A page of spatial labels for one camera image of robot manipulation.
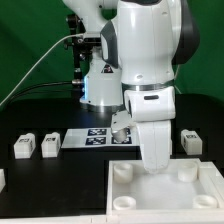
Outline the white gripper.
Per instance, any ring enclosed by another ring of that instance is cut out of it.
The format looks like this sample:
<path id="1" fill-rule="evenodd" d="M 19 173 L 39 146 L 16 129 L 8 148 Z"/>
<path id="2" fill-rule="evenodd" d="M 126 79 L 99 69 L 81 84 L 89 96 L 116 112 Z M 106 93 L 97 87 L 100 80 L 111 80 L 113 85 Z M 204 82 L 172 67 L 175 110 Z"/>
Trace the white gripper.
<path id="1" fill-rule="evenodd" d="M 172 151 L 171 121 L 136 124 L 143 165 L 149 173 L 165 169 Z"/>

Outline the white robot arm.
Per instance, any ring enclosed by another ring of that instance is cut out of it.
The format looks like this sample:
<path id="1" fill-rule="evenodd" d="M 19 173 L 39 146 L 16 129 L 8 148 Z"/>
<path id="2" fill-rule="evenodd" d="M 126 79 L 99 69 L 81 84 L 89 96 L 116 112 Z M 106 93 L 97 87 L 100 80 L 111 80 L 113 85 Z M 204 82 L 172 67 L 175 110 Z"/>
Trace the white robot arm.
<path id="1" fill-rule="evenodd" d="M 81 20 L 83 39 L 96 38 L 84 76 L 83 108 L 113 112 L 111 133 L 122 142 L 135 128 L 144 168 L 168 166 L 175 118 L 175 64 L 195 53 L 200 36 L 187 0 L 62 0 Z"/>

